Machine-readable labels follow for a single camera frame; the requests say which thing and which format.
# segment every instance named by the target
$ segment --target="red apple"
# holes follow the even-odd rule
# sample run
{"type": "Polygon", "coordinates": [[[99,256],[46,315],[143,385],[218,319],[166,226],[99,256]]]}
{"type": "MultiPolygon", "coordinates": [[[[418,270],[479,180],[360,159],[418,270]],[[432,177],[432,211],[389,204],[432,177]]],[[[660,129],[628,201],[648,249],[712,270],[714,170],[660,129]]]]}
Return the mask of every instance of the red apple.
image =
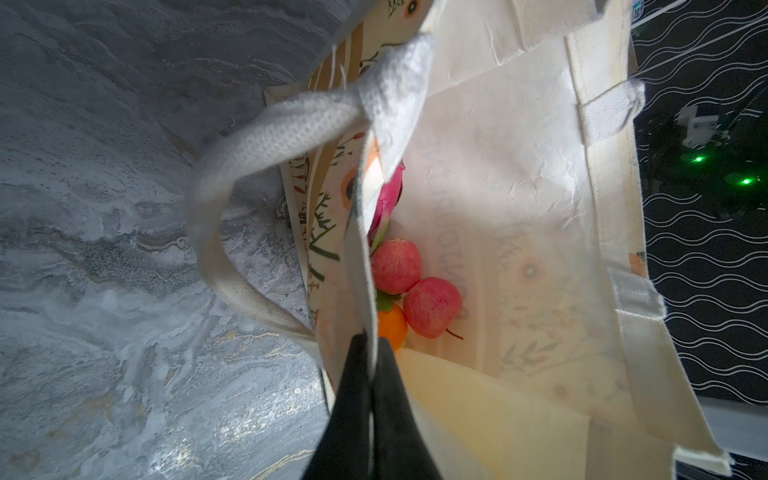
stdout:
{"type": "Polygon", "coordinates": [[[422,277],[419,248],[407,240],[385,240],[371,256],[373,283],[392,295],[405,293],[422,277]]]}
{"type": "Polygon", "coordinates": [[[462,295],[452,283],[429,276],[408,291],[402,307],[413,331],[434,339],[462,311],[462,295]]]}

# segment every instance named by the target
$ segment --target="orange flower print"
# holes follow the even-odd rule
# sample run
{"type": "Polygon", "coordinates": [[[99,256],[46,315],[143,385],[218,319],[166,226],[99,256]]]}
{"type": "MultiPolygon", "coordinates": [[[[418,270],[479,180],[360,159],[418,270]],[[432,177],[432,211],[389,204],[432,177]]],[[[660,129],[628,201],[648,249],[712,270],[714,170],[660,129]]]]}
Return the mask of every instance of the orange flower print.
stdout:
{"type": "Polygon", "coordinates": [[[630,253],[629,266],[632,269],[632,273],[635,275],[648,278],[648,265],[645,263],[645,252],[630,253]]]}
{"type": "Polygon", "coordinates": [[[563,385],[562,383],[558,383],[557,385],[555,385],[553,388],[553,392],[556,396],[558,396],[561,399],[564,399],[565,397],[568,396],[568,389],[565,388],[565,385],[563,385]]]}
{"type": "Polygon", "coordinates": [[[371,168],[371,165],[373,165],[373,161],[375,159],[379,158],[379,142],[374,138],[373,143],[371,144],[371,149],[368,152],[368,160],[366,161],[366,169],[365,172],[368,172],[368,169],[371,168]]]}
{"type": "Polygon", "coordinates": [[[536,257],[529,257],[522,263],[518,278],[523,285],[533,285],[546,274],[544,263],[536,257]]]}
{"type": "Polygon", "coordinates": [[[605,336],[605,330],[602,328],[598,328],[596,326],[587,325],[586,326],[587,335],[594,339],[601,339],[605,336]]]}
{"type": "Polygon", "coordinates": [[[355,190],[355,176],[357,176],[357,167],[350,169],[341,182],[341,203],[344,208],[349,210],[352,206],[352,195],[355,190]]]}
{"type": "Polygon", "coordinates": [[[408,2],[408,5],[406,6],[406,18],[411,18],[413,15],[416,15],[420,5],[421,2],[419,0],[411,0],[408,2]]]}

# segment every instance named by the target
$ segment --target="dragon fruit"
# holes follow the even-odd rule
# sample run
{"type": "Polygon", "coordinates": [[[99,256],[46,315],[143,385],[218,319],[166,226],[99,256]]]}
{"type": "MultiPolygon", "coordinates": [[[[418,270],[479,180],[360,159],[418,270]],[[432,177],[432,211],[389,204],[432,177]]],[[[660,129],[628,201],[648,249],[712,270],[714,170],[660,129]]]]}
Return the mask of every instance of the dragon fruit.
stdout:
{"type": "Polygon", "coordinates": [[[379,194],[379,201],[376,203],[376,212],[373,214],[373,222],[371,228],[368,230],[368,243],[371,246],[373,252],[384,240],[384,233],[389,226],[389,218],[392,216],[392,211],[395,209],[395,205],[400,201],[402,195],[402,171],[406,167],[400,163],[392,175],[392,179],[384,184],[382,191],[379,194]]]}

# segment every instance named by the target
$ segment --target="marble countertop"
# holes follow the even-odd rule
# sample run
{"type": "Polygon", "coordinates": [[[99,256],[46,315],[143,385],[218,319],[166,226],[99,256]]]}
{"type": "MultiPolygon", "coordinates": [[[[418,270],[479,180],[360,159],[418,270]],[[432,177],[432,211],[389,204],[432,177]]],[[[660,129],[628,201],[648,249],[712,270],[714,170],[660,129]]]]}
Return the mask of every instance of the marble countertop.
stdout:
{"type": "MultiPolygon", "coordinates": [[[[0,479],[300,477],[317,367],[208,290],[180,206],[352,3],[0,0],[0,479]]],[[[305,319],[277,169],[222,234],[305,319]]]]}

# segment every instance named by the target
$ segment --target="canvas tote bag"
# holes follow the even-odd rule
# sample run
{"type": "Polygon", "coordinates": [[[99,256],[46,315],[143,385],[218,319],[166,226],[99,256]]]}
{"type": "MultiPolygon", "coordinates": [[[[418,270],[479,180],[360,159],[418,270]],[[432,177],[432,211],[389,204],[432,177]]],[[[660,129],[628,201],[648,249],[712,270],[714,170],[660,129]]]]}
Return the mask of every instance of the canvas tote bag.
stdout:
{"type": "Polygon", "coordinates": [[[200,162],[187,229],[202,277],[335,388],[352,336],[377,330],[366,234],[402,160],[387,236],[464,300],[463,341],[410,332],[396,353],[444,478],[673,478],[675,459],[730,473],[647,279],[631,3],[368,3],[308,80],[268,89],[200,162]],[[312,329],[217,234],[234,181],[278,163],[312,329]]]}

